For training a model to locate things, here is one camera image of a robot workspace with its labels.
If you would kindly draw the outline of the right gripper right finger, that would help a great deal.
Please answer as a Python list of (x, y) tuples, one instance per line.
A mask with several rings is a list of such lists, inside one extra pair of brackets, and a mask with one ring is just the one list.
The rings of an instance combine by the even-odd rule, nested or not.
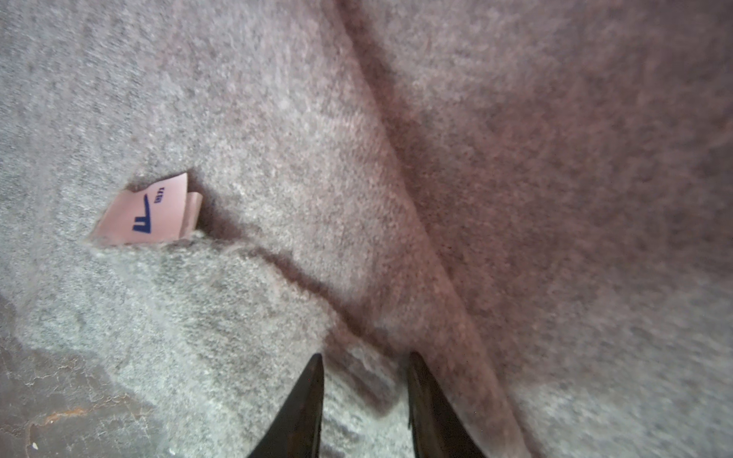
[(408, 425), (417, 458), (484, 458), (420, 353), (408, 359)]

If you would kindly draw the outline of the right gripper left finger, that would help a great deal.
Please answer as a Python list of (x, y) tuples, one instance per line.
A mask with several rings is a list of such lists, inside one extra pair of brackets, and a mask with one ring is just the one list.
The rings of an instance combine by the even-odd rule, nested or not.
[(249, 454), (251, 458), (320, 456), (325, 369), (323, 356), (312, 355), (275, 420)]

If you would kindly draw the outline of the grey knitted scarf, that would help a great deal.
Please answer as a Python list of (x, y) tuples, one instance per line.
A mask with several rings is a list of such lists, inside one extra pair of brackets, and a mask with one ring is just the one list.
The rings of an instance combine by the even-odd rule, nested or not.
[[(98, 246), (187, 173), (191, 238)], [(728, 1), (5, 1), (1, 453), (732, 453)]]

